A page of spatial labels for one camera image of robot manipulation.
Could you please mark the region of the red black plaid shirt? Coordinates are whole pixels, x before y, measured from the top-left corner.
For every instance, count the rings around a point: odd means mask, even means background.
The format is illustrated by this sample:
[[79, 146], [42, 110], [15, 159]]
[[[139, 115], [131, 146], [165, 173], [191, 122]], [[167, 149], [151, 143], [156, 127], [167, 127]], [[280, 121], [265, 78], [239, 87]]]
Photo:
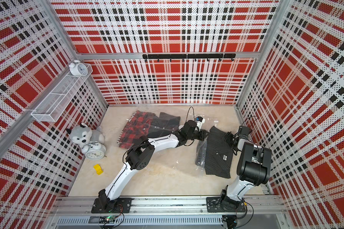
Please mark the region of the red black plaid shirt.
[[130, 148], [135, 140], [148, 134], [152, 121], [156, 117], [155, 113], [141, 112], [139, 110], [134, 112], [118, 137], [118, 146], [124, 149]]

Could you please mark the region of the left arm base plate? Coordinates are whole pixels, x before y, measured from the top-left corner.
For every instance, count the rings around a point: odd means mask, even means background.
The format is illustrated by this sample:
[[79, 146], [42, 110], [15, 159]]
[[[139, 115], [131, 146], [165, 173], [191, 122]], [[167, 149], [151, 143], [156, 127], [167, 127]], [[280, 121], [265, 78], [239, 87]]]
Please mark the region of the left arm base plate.
[[132, 198], [119, 198], [117, 200], [97, 198], [95, 199], [91, 213], [129, 213], [132, 200]]

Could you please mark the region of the grey pinstripe garment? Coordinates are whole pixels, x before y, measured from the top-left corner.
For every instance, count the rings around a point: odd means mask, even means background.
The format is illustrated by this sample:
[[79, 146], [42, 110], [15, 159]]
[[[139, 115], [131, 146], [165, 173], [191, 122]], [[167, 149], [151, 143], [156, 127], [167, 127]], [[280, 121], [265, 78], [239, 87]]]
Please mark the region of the grey pinstripe garment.
[[205, 170], [207, 175], [230, 179], [234, 152], [225, 141], [226, 132], [211, 127], [204, 141], [198, 142], [195, 164]]

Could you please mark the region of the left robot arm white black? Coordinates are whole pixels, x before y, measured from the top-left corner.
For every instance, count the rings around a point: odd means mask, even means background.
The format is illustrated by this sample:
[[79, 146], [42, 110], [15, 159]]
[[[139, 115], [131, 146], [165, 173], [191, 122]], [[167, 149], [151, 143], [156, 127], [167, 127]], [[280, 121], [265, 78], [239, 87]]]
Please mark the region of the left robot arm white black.
[[121, 192], [136, 172], [144, 169], [153, 154], [165, 149], [186, 146], [187, 141], [203, 141], [208, 132], [202, 129], [205, 119], [201, 116], [195, 120], [186, 121], [179, 130], [158, 138], [140, 137], [137, 142], [126, 151], [123, 167], [115, 179], [98, 193], [93, 204], [92, 213], [111, 213], [116, 211], [129, 212], [126, 203], [119, 200]]

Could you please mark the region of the clear vacuum bag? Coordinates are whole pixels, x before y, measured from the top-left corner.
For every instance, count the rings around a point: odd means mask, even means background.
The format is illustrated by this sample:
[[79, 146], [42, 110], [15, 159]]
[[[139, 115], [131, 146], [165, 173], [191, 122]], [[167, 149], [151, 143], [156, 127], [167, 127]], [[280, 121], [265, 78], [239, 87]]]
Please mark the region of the clear vacuum bag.
[[204, 125], [209, 119], [203, 115], [196, 116], [190, 107], [184, 124], [180, 122], [180, 116], [165, 112], [156, 115], [135, 111], [117, 140], [118, 146], [127, 151], [125, 160], [131, 169], [141, 170], [149, 165], [154, 155], [178, 149], [188, 155], [185, 171], [194, 177], [201, 176], [206, 167], [210, 135]]

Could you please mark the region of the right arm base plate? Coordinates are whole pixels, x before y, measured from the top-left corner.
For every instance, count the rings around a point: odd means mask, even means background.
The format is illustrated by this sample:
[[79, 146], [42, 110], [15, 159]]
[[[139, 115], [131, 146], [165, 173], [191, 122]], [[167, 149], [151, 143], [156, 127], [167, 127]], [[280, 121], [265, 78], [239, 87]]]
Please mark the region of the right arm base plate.
[[243, 202], [234, 201], [229, 198], [207, 197], [206, 198], [207, 211], [210, 213], [218, 212], [246, 212], [246, 206]]

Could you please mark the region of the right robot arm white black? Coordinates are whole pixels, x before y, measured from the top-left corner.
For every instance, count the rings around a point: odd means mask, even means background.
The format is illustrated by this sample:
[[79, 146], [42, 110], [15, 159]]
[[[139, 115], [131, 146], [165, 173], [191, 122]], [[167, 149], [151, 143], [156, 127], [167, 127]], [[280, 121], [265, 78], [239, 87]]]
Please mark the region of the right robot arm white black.
[[244, 205], [244, 195], [270, 178], [272, 150], [251, 141], [251, 132], [249, 127], [240, 126], [237, 133], [225, 135], [225, 141], [235, 153], [240, 152], [240, 157], [236, 179], [221, 192], [219, 205], [223, 211], [240, 208]]

